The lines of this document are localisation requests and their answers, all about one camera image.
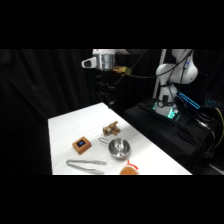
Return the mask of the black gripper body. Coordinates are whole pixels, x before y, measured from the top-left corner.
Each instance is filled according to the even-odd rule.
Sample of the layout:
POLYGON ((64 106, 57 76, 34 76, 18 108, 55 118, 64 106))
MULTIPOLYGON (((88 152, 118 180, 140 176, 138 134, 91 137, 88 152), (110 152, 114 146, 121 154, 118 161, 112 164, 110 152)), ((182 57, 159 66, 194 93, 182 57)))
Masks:
POLYGON ((97 84, 100 88, 103 89, 112 89, 113 88, 113 72, 112 71, 100 71, 99 80, 97 84))

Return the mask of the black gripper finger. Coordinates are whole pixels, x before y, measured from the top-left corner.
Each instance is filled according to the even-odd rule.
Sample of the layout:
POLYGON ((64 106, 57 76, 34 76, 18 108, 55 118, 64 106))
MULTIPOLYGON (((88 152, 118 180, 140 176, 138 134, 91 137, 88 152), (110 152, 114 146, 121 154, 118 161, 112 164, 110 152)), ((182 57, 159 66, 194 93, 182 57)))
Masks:
POLYGON ((112 106, 115 103, 115 93, 113 89, 109 89, 107 92, 107 103, 109 106, 112 106))
POLYGON ((100 102, 103 102, 106 104, 106 95, 105 95, 105 91, 100 89, 99 93, 98 93, 98 98, 100 102))

